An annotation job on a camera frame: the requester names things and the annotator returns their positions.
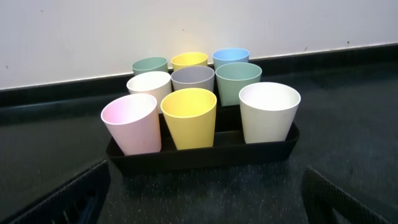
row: black plastic tray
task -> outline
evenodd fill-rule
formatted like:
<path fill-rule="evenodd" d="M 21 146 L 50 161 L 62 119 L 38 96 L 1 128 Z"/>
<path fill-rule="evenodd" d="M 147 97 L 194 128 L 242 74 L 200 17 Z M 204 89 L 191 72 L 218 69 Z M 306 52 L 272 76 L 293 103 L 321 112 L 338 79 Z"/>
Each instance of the black plastic tray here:
<path fill-rule="evenodd" d="M 293 123 L 286 141 L 246 144 L 243 138 L 239 105 L 217 108 L 213 147 L 177 150 L 164 116 L 159 115 L 162 150 L 125 156 L 111 138 L 106 153 L 124 175 L 197 167 L 262 164 L 287 159 L 299 140 Z"/>

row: cup rim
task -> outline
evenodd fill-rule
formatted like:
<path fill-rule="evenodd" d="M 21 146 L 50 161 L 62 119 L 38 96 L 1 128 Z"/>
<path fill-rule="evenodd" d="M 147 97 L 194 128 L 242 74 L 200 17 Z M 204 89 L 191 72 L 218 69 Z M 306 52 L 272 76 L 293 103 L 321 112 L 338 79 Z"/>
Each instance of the cup rim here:
<path fill-rule="evenodd" d="M 214 96 L 214 99 L 215 99 L 214 105 L 211 106 L 210 109 L 206 110 L 205 112 L 203 112 L 203 113 L 201 113 L 201 114 L 196 114 L 196 115 L 193 115 L 193 116 L 175 116 L 175 115 L 171 115 L 171 114 L 169 114 L 169 113 L 167 113 L 167 112 L 165 112 L 165 111 L 163 110 L 163 102 L 164 102 L 168 97 L 170 97 L 170 96 L 172 96 L 172 95 L 174 95 L 174 94 L 176 94 L 176 93 L 178 93 L 178 92 L 180 92 L 180 91 L 189 91 L 189 90 L 192 90 L 192 89 L 210 92 L 210 93 L 212 94 L 212 96 Z M 163 98 L 162 102 L 160 103 L 160 108 L 161 108 L 163 114 L 166 114 L 167 116 L 170 116 L 170 117 L 173 117 L 173 118 L 196 118 L 196 117 L 199 117 L 199 116 L 202 116 L 202 115 L 204 115 L 204 114 L 209 113 L 216 105 L 217 105 L 217 96 L 216 96 L 212 91 L 206 90 L 206 89 L 203 89 L 203 88 L 185 88 L 185 89 L 182 89 L 182 90 L 174 91 L 174 92 L 170 93 L 169 95 L 167 95 L 165 98 Z"/>
<path fill-rule="evenodd" d="M 200 61 L 200 62 L 198 62 L 198 63 L 195 63 L 195 65 L 197 65 L 197 64 L 199 64 L 199 63 L 202 63 L 202 62 L 208 60 L 208 56 L 207 56 L 207 54 L 205 54 L 205 53 L 202 53 L 202 52 L 185 52 L 185 53 L 182 53 L 182 54 L 179 54 L 179 55 L 174 56 L 174 57 L 170 60 L 171 63 L 172 63 L 172 65 L 179 65 L 179 66 L 190 65 L 189 63 L 180 64 L 180 63 L 174 63 L 174 62 L 173 62 L 173 60 L 175 60 L 175 58 L 181 57 L 181 56 L 186 55 L 186 54 L 201 54 L 201 55 L 206 56 L 206 59 L 204 59 L 204 60 L 202 60 L 202 61 Z"/>
<path fill-rule="evenodd" d="M 220 52 L 220 51 L 222 51 L 222 50 L 244 50 L 244 51 L 246 51 L 247 54 L 246 54 L 244 57 L 235 58 L 235 59 L 221 59 L 221 58 L 218 58 L 218 57 L 215 57 L 215 56 L 214 56 L 215 53 Z M 217 60 L 222 60 L 222 61 L 233 61 L 233 60 L 241 60 L 241 59 L 244 59 L 245 57 L 247 57 L 247 56 L 249 56 L 249 55 L 250 55 L 250 51 L 249 51 L 249 50 L 246 50 L 246 49 L 243 49 L 243 48 L 240 48 L 240 47 L 229 47 L 229 48 L 225 48 L 225 49 L 219 49 L 219 50 L 217 50 L 216 52 L 214 52 L 214 53 L 213 53 L 213 58 L 215 58 L 215 59 L 217 59 Z"/>
<path fill-rule="evenodd" d="M 179 82 L 179 81 L 176 81 L 176 80 L 173 79 L 173 74 L 174 74 L 175 72 L 178 72 L 178 71 L 183 70 L 183 69 L 194 68 L 194 67 L 203 67 L 203 68 L 206 68 L 206 69 L 210 69 L 211 71 L 213 71 L 213 74 L 211 75 L 210 78 L 207 78 L 207 79 L 202 80 L 202 81 L 199 81 L 199 82 L 192 82 L 192 83 L 188 83 L 188 82 Z M 176 83 L 179 83 L 179 84 L 197 84 L 197 83 L 203 83 L 203 82 L 205 82 L 205 81 L 207 81 L 207 80 L 211 80 L 211 79 L 214 77 L 215 73 L 216 73 L 216 72 L 215 72 L 212 68 L 210 68 L 210 67 L 201 66 L 201 65 L 194 65 L 194 66 L 189 66 L 189 67 L 181 68 L 181 69 L 178 69 L 178 70 L 174 71 L 174 72 L 171 74 L 171 79 L 172 79 L 173 82 L 176 82 Z"/>
<path fill-rule="evenodd" d="M 260 68 L 260 72 L 259 72 L 259 74 L 256 75 L 255 77 L 245 78 L 245 79 L 239 79 L 239 80 L 237 80 L 237 79 L 230 79 L 230 78 L 224 78 L 224 77 L 221 77 L 219 74 L 217 74 L 217 71 L 218 71 L 220 68 L 222 68 L 222 67 L 224 67 L 224 66 L 235 65 L 235 64 L 250 64 L 250 66 L 256 66 L 256 67 Z M 238 82 L 240 82 L 240 81 L 252 80 L 252 79 L 254 79 L 254 78 L 257 78 L 258 76 L 261 76 L 261 74 L 262 74 L 262 68 L 261 68 L 260 66 L 255 65 L 255 64 L 253 64 L 253 63 L 247 63 L 247 62 L 233 62 L 233 63 L 228 63 L 228 64 L 222 65 L 222 66 L 220 66 L 220 67 L 218 67 L 218 68 L 216 69 L 216 76 L 217 76 L 217 78 L 221 78 L 221 79 L 228 80 L 228 81 L 238 81 Z"/>
<path fill-rule="evenodd" d="M 283 86 L 284 88 L 289 88 L 289 89 L 293 90 L 293 91 L 298 95 L 297 103 L 295 103 L 293 106 L 290 106 L 290 107 L 288 107 L 288 108 L 284 108 L 284 109 L 281 109 L 281 110 L 271 110 L 271 109 L 258 108 L 257 106 L 250 105 L 249 103 L 247 103 L 246 101 L 244 101 L 244 100 L 242 99 L 241 93 L 242 93 L 242 91 L 243 91 L 245 88 L 250 88 L 250 86 L 253 86 L 253 85 L 262 85 L 263 83 L 271 83 L 271 84 L 273 84 L 273 85 L 277 84 L 277 85 L 279 85 L 279 86 Z M 276 83 L 276 82 L 259 82 L 259 83 L 252 83 L 252 84 L 250 84 L 250 85 L 247 85 L 247 86 L 243 87 L 243 88 L 241 89 L 241 91 L 239 91 L 239 100 L 240 100 L 242 103 L 244 103 L 245 105 L 248 105 L 248 106 L 250 106 L 250 107 L 252 107 L 252 108 L 255 108 L 255 109 L 261 110 L 261 111 L 285 111 L 285 110 L 290 110 L 290 109 L 296 107 L 297 105 L 299 105 L 300 102 L 301 102 L 301 95 L 300 95 L 300 93 L 299 93 L 297 90 L 295 90 L 294 88 L 292 88 L 292 87 L 290 87 L 290 86 L 288 86 L 288 85 L 285 85 L 285 84 Z"/>
<path fill-rule="evenodd" d="M 148 113 L 145 113 L 145 115 L 144 115 L 143 117 L 138 118 L 138 119 L 135 119 L 135 120 L 132 120 L 132 121 L 124 122 L 124 123 L 112 123 L 112 122 L 109 122 L 109 121 L 107 121 L 107 120 L 104 119 L 104 112 L 105 112 L 105 110 L 106 110 L 108 107 L 112 106 L 112 104 L 114 104 L 115 102 L 117 102 L 117 101 L 119 101 L 119 100 L 122 100 L 123 98 L 128 98 L 128 97 L 134 98 L 134 97 L 138 97 L 138 96 L 141 96 L 141 95 L 148 96 L 148 97 L 151 98 L 152 100 L 155 100 L 155 104 L 154 104 L 153 108 L 152 108 Z M 140 121 L 140 120 L 146 118 L 146 117 L 147 117 L 148 115 L 150 115 L 154 110 L 157 110 L 157 100 L 156 100 L 156 98 L 155 98 L 154 96 L 152 96 L 152 95 L 150 95 L 150 94 L 147 94 L 147 93 L 129 94 L 129 95 L 126 95 L 126 96 L 119 97 L 119 98 L 117 98 L 117 99 L 111 101 L 110 103 L 108 103 L 108 104 L 102 109 L 102 111 L 101 111 L 101 120 L 102 120 L 102 122 L 104 122 L 104 123 L 106 123 L 106 124 L 113 125 L 113 126 L 131 124 L 131 123 L 134 123 L 134 122 L 137 122 L 137 121 Z"/>
<path fill-rule="evenodd" d="M 165 74 L 167 74 L 167 75 L 168 75 L 168 76 L 167 76 L 167 77 L 168 77 L 167 82 L 165 82 L 165 83 L 163 83 L 163 84 L 161 84 L 161 85 L 159 85 L 159 86 L 157 86 L 157 87 L 148 89 L 148 90 L 135 90 L 135 89 L 129 87 L 129 84 L 130 84 L 131 82 L 133 82 L 134 79 L 138 79 L 137 77 L 142 78 L 142 76 L 144 76 L 144 75 L 147 75 L 147 76 L 148 76 L 148 74 L 150 75 L 150 74 L 153 74 L 153 73 L 165 73 Z M 142 73 L 142 74 L 140 74 L 140 75 L 137 75 L 137 76 L 134 76 L 134 77 L 130 78 L 129 81 L 126 83 L 126 86 L 127 86 L 127 89 L 128 89 L 128 90 L 131 90 L 131 91 L 134 91 L 134 92 L 145 92 L 145 91 L 156 90 L 157 88 L 160 88 L 160 87 L 162 87 L 162 86 L 168 84 L 170 80 L 171 80 L 171 75 L 170 75 L 169 73 L 167 73 L 167 72 L 162 72 L 162 71 L 152 71 L 152 72 Z"/>
<path fill-rule="evenodd" d="M 136 63 L 139 63 L 139 62 L 144 61 L 144 60 L 152 59 L 152 58 L 161 58 L 161 59 L 164 59 L 165 62 L 164 62 L 162 65 L 159 65 L 159 66 L 156 66 L 156 67 L 153 67 L 153 68 L 147 68 L 147 69 L 138 69 L 138 68 L 134 68 L 134 65 L 135 65 Z M 149 57 L 149 58 L 140 59 L 140 60 L 134 62 L 134 63 L 131 65 L 131 69 L 137 70 L 137 71 L 147 71 L 147 70 L 151 70 L 151 69 L 154 69 L 154 68 L 159 68 L 159 67 L 161 67 L 161 66 L 163 66 L 163 65 L 165 65 L 165 64 L 167 64 L 167 59 L 166 59 L 166 58 L 163 58 L 163 57 Z"/>

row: granite surface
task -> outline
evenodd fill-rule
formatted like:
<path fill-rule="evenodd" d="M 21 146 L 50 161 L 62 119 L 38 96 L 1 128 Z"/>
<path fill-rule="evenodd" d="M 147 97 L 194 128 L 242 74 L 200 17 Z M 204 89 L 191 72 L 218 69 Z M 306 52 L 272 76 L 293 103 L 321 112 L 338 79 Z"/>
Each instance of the granite surface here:
<path fill-rule="evenodd" d="M 301 138 L 287 161 L 132 177 L 110 163 L 112 181 L 98 223 L 308 223 L 300 179 L 310 164 L 398 205 L 396 63 L 262 81 L 290 85 L 302 96 L 295 117 Z M 106 158 L 110 135 L 100 111 L 116 97 L 0 110 L 0 220 L 46 182 Z"/>

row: cup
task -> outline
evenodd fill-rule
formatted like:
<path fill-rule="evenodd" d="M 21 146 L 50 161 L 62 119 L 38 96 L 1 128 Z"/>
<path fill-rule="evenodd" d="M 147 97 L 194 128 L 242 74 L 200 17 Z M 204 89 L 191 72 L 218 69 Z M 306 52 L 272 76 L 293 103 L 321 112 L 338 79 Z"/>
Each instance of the cup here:
<path fill-rule="evenodd" d="M 244 141 L 285 141 L 301 100 L 287 85 L 254 83 L 239 92 Z"/>
<path fill-rule="evenodd" d="M 159 152 L 159 115 L 156 98 L 145 93 L 120 97 L 101 112 L 114 140 L 124 155 Z"/>
<path fill-rule="evenodd" d="M 217 50 L 213 54 L 214 69 L 233 62 L 249 62 L 249 51 L 240 48 Z"/>
<path fill-rule="evenodd" d="M 221 105 L 238 105 L 239 91 L 260 81 L 262 70 L 257 65 L 244 62 L 228 63 L 216 70 Z"/>
<path fill-rule="evenodd" d="M 137 61 L 132 66 L 132 71 L 134 75 L 139 75 L 145 72 L 168 72 L 169 69 L 167 68 L 167 60 L 166 58 L 162 57 L 151 57 L 145 58 L 142 60 Z"/>
<path fill-rule="evenodd" d="M 154 96 L 158 102 L 157 112 L 162 113 L 160 102 L 172 92 L 170 74 L 167 72 L 146 72 L 132 77 L 127 82 L 131 94 L 147 93 Z"/>
<path fill-rule="evenodd" d="M 174 71 L 194 65 L 207 66 L 207 55 L 199 52 L 189 52 L 172 58 Z"/>
<path fill-rule="evenodd" d="M 162 111 L 178 150 L 211 147 L 217 97 L 202 88 L 186 88 L 166 96 Z"/>
<path fill-rule="evenodd" d="M 172 73 L 172 83 L 175 91 L 184 88 L 204 88 L 213 91 L 214 79 L 214 70 L 205 66 L 181 68 Z"/>

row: yellow cup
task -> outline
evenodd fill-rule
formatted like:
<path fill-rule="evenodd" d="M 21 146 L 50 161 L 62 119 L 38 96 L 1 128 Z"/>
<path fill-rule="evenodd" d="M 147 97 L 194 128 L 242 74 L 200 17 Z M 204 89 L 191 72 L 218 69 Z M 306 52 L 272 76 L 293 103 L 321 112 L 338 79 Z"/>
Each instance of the yellow cup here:
<path fill-rule="evenodd" d="M 202 88 L 167 95 L 160 104 L 178 150 L 211 147 L 214 141 L 217 97 Z"/>
<path fill-rule="evenodd" d="M 180 54 L 172 58 L 174 71 L 194 65 L 207 66 L 207 55 L 199 52 L 190 52 Z"/>

